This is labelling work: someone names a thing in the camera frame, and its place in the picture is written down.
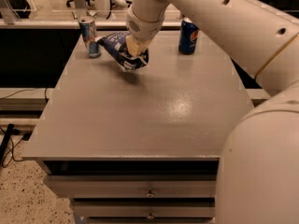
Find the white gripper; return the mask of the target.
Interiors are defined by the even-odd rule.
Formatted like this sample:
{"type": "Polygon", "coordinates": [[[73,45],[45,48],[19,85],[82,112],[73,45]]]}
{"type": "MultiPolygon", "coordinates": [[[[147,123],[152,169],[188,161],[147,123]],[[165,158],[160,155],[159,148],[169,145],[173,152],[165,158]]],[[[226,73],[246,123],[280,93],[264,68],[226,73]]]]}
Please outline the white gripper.
{"type": "Polygon", "coordinates": [[[136,16],[131,7],[128,8],[126,27],[130,35],[125,41],[131,56],[137,57],[144,53],[151,43],[151,39],[161,30],[164,22],[164,10],[158,13],[156,21],[144,21],[136,16]]]}

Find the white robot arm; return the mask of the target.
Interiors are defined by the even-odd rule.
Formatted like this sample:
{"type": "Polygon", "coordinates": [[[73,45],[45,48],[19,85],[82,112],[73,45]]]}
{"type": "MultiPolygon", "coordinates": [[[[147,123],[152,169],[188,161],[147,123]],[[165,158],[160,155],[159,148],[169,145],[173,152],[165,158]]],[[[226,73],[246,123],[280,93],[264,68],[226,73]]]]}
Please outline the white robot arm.
{"type": "Polygon", "coordinates": [[[269,94],[221,151],[215,224],[299,224],[298,21],[258,0],[133,0],[136,55],[174,5],[269,94]]]}

